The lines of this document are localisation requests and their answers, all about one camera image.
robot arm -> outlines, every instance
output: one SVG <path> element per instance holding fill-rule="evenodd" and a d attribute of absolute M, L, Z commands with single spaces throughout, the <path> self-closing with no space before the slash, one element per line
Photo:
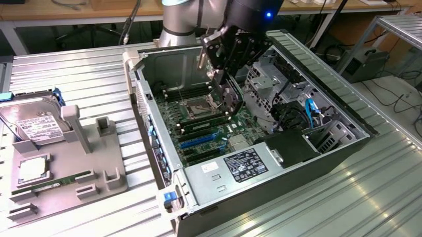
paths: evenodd
<path fill-rule="evenodd" d="M 264 33 L 281 3 L 283 0 L 229 0 L 219 29 L 200 37 L 203 52 L 198 68 L 207 56 L 213 68 L 213 87 L 232 115 L 243 104 L 235 76 L 237 70 L 251 65 L 271 46 Z"/>
<path fill-rule="evenodd" d="M 194 43 L 194 27 L 217 27 L 200 37 L 198 68 L 209 59 L 213 88 L 227 111 L 235 115 L 243 95 L 233 79 L 237 70 L 261 56 L 271 41 L 265 31 L 283 0 L 162 0 L 164 21 L 158 45 Z"/>

metal shelf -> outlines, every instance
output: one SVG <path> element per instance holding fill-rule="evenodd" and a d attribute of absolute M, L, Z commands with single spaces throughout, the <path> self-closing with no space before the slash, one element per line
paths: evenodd
<path fill-rule="evenodd" d="M 337 64 L 336 71 L 343 73 L 356 51 L 361 47 L 367 37 L 373 32 L 376 26 L 380 26 L 389 33 L 395 34 L 412 47 L 422 50 L 422 17 L 416 15 L 395 15 L 395 16 L 376 16 L 368 25 L 357 43 L 355 44 L 347 58 Z"/>

blue latch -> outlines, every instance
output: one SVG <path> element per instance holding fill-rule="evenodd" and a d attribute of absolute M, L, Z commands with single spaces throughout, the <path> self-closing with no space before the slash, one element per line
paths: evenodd
<path fill-rule="evenodd" d="M 148 136 L 152 135 L 152 131 L 153 131 L 153 126 L 150 125 L 149 128 L 148 128 Z"/>
<path fill-rule="evenodd" d="M 172 191 L 169 193 L 164 193 L 164 203 L 169 203 L 174 200 L 177 200 L 177 195 L 176 195 L 174 191 Z"/>
<path fill-rule="evenodd" d="M 305 101 L 304 101 L 304 110 L 305 110 L 305 114 L 307 114 L 309 121 L 311 121 L 311 128 L 313 128 L 312 110 L 316 113 L 320 113 L 320 111 L 319 111 L 316 104 L 311 98 L 305 99 Z"/>
<path fill-rule="evenodd" d="M 12 92 L 1 93 L 0 94 L 0 102 L 12 100 L 13 94 Z"/>

aluminum table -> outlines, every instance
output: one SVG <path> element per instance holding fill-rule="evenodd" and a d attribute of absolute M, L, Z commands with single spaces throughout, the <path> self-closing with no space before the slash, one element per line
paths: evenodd
<path fill-rule="evenodd" d="M 329 174 L 217 226 L 201 236 L 420 236 L 420 142 L 385 116 L 305 47 L 281 32 L 268 32 L 379 136 Z M 108 116 L 116 121 L 129 190 L 101 201 L 6 229 L 1 236 L 173 236 L 154 201 L 156 183 L 125 93 L 121 53 L 152 43 L 17 56 L 4 64 L 10 91 L 56 85 L 68 104 L 77 104 L 82 124 Z M 0 204 L 6 201 L 12 135 L 0 136 Z"/>

power supply label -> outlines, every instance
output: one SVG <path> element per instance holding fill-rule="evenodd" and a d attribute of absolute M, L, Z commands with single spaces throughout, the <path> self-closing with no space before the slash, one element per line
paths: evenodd
<path fill-rule="evenodd" d="M 253 148 L 225 157 L 224 162 L 237 183 L 268 171 Z"/>
<path fill-rule="evenodd" d="M 21 120 L 16 123 L 33 142 L 62 136 L 61 129 L 52 115 Z"/>

